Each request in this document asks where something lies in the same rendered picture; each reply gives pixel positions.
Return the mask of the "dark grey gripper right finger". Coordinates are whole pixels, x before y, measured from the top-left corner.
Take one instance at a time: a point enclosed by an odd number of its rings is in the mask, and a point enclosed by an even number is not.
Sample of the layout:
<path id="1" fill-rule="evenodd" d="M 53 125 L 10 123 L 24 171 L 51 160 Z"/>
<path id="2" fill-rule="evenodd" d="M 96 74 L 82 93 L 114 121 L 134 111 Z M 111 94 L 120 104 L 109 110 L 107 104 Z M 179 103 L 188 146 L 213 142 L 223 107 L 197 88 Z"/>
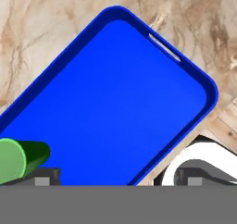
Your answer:
<path id="1" fill-rule="evenodd" d="M 176 186 L 237 186 L 237 179 L 202 160 L 182 163 L 174 176 Z"/>

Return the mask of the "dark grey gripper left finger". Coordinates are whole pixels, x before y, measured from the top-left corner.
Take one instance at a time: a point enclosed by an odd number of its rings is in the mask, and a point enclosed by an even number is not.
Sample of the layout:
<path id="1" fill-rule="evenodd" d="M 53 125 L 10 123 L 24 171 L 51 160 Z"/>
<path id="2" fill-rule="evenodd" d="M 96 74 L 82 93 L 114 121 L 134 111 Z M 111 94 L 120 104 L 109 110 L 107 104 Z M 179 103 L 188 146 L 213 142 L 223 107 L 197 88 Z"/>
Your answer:
<path id="1" fill-rule="evenodd" d="M 61 171 L 59 168 L 38 168 L 27 176 L 4 183 L 4 186 L 54 186 L 60 185 Z"/>

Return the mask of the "green cup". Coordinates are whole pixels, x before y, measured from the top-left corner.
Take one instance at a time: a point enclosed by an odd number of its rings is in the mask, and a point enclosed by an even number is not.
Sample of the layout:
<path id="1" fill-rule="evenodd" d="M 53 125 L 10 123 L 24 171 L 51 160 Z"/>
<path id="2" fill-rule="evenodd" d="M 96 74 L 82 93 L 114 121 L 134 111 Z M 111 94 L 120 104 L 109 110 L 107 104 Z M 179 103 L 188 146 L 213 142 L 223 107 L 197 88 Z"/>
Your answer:
<path id="1" fill-rule="evenodd" d="M 26 177 L 50 156 L 46 143 L 0 139 L 0 185 Z"/>

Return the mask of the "blue rectangular tray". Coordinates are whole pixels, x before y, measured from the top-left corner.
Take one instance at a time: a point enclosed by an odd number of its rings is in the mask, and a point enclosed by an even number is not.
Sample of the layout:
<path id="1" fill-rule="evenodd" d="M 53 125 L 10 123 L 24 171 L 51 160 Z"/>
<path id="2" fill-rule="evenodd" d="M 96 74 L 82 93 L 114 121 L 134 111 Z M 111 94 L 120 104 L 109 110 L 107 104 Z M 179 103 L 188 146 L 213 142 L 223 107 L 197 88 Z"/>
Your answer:
<path id="1" fill-rule="evenodd" d="M 0 115 L 64 185 L 135 185 L 215 107 L 218 88 L 127 8 L 104 9 Z"/>

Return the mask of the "white and black round stool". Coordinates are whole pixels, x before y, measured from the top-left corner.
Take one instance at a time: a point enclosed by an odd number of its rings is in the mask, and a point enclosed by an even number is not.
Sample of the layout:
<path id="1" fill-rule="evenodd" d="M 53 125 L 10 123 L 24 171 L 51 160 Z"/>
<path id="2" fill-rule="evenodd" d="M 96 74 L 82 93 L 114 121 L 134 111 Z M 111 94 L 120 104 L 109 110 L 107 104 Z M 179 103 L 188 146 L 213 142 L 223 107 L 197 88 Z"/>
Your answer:
<path id="1" fill-rule="evenodd" d="M 237 179 L 237 154 L 222 144 L 200 135 L 154 179 L 154 185 L 176 186 L 175 172 L 182 163 L 189 160 L 206 161 Z"/>

